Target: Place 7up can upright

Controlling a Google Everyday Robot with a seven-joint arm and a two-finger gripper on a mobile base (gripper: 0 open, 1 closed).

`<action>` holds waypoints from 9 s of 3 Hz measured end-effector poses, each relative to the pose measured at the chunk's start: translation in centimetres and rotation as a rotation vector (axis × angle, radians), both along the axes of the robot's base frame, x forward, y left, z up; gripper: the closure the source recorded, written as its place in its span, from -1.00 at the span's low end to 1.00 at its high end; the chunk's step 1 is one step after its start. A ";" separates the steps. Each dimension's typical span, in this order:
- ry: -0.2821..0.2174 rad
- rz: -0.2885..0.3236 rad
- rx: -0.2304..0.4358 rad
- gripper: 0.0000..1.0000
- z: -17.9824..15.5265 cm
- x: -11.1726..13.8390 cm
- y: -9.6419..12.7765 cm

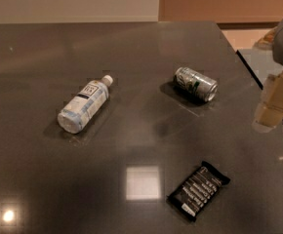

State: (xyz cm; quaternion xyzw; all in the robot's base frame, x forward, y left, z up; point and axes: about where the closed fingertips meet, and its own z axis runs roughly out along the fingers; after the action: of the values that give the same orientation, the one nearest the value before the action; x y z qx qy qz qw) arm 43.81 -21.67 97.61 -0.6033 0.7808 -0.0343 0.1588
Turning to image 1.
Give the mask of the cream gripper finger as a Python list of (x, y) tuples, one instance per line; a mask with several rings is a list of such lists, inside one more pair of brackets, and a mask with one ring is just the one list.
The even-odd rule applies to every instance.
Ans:
[(259, 133), (269, 133), (283, 120), (283, 71), (269, 74), (263, 84), (261, 101), (257, 106), (252, 123)]

